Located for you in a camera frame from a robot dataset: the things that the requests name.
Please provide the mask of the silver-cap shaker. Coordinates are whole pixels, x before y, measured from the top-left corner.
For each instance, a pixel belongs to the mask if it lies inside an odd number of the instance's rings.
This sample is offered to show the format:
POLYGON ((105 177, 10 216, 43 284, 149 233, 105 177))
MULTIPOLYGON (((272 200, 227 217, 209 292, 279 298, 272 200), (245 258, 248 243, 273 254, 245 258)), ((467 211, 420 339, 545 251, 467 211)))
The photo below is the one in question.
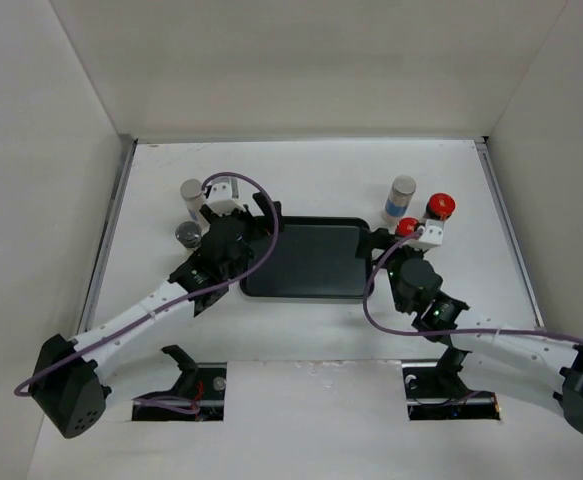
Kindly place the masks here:
POLYGON ((416 181, 408 175, 400 175, 393 180, 382 211, 387 223, 397 224, 405 216, 416 188, 416 181))
POLYGON ((191 219, 204 227, 206 225, 206 220, 200 213, 201 207, 206 203, 206 197, 202 190, 202 183, 197 179, 184 181, 180 186, 180 195, 185 202, 191 219))

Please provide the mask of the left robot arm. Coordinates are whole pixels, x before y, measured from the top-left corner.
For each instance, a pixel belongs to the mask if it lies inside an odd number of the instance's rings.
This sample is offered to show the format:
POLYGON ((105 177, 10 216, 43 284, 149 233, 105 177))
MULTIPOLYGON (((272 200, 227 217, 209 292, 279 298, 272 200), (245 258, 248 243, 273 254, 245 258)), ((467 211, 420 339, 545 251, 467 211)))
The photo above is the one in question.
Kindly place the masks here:
POLYGON ((107 408, 127 400, 198 413, 199 365, 176 333, 265 262, 253 244, 277 242, 281 203, 261 192, 253 199, 259 217, 245 207, 225 215, 203 207, 209 229, 200 246, 154 292, 98 328, 45 341, 27 392, 64 438, 84 434, 107 408))

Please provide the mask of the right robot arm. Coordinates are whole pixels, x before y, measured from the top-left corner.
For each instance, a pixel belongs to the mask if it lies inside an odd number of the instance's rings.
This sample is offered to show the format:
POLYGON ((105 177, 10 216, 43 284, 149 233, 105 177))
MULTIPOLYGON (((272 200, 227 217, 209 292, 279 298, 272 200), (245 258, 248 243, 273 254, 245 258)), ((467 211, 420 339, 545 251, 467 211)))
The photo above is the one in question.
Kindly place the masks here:
POLYGON ((385 327, 366 312, 368 322, 382 333, 445 346, 434 373, 442 393, 503 394, 555 413, 583 435, 583 339, 512 329, 444 293, 442 277, 415 248, 425 232, 418 227, 404 237, 384 228, 360 233, 357 256, 381 253, 365 287, 371 289, 385 270, 395 310, 413 317, 408 330, 385 327))

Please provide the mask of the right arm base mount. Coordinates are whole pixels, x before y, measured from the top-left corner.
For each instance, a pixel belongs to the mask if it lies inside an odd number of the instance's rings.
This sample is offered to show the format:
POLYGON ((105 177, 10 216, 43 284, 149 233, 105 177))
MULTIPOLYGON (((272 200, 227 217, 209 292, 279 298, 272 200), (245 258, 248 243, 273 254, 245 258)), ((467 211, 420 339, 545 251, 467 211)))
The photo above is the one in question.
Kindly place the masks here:
POLYGON ((464 352, 447 349, 437 360, 402 363, 401 370, 411 421, 500 420, 496 396, 468 389, 458 373, 464 352))

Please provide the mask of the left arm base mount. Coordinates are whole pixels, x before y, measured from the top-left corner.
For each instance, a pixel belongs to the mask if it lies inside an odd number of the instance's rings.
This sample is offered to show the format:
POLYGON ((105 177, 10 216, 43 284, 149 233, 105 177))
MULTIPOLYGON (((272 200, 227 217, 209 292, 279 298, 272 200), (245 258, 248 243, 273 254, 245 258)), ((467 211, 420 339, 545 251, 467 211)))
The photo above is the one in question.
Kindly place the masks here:
POLYGON ((228 366, 226 363, 198 363, 179 346, 162 349, 177 364, 180 375, 167 390, 144 395, 148 403, 135 402, 135 422, 214 422, 224 419, 228 366))

